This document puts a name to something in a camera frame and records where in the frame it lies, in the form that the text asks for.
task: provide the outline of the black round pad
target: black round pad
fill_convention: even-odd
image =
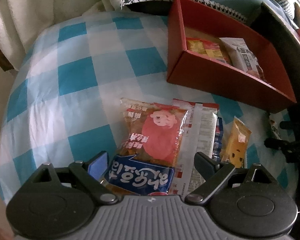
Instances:
[[[297,217],[297,206],[272,183],[243,183],[213,196],[208,204],[216,223],[246,238],[268,238],[287,233]]]
[[[240,198],[237,205],[241,212],[254,217],[266,216],[274,209],[271,199],[256,195]]]
[[[18,193],[7,206],[7,218],[16,232],[30,239],[54,239],[82,227],[92,215],[90,197],[74,188],[62,192]]]

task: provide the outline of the white blanket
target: white blanket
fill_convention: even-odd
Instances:
[[[0,49],[16,70],[38,35],[54,24],[121,8],[121,0],[0,0]]]

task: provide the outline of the plaid blanket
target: plaid blanket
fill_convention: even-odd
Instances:
[[[43,162],[65,167],[101,150],[113,155],[126,136],[121,97],[164,104],[173,98],[218,103],[224,145],[237,116],[252,131],[248,166],[261,162],[293,195],[295,166],[263,145],[269,136],[265,111],[169,84],[166,69],[167,17],[104,12],[43,31],[24,59],[3,119],[0,194],[5,202]],[[276,119],[288,120],[287,111]],[[293,134],[281,132],[293,140]]]

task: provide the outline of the gray plastic device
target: gray plastic device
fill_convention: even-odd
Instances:
[[[261,164],[236,169],[196,153],[194,166],[207,180],[182,201],[114,195],[94,177],[104,170],[102,160],[107,167],[106,155],[67,168],[41,165],[7,206],[15,239],[292,240],[296,204]]]

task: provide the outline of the blue label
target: blue label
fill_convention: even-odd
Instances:
[[[135,156],[114,157],[105,179],[115,186],[139,195],[166,193],[173,179],[174,168],[133,160]]]

